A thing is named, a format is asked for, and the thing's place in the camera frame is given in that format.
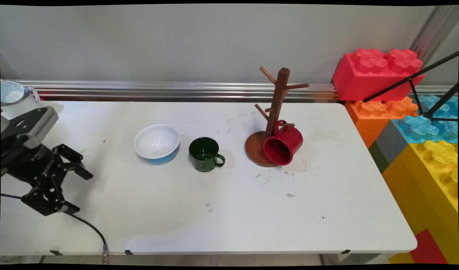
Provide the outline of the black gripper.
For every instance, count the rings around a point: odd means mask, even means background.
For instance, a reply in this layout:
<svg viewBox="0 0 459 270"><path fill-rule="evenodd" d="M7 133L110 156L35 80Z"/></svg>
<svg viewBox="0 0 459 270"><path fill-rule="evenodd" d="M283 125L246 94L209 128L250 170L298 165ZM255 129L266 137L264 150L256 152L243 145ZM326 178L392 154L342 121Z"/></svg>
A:
<svg viewBox="0 0 459 270"><path fill-rule="evenodd" d="M84 180L94 176L82 163L83 155L65 144L52 150L44 145L33 149L21 147L1 160L1 168L14 178L29 183L31 190L21 197L22 203L48 216L57 212L75 214L80 207L64 198L61 184L66 171L74 171Z"/></svg>

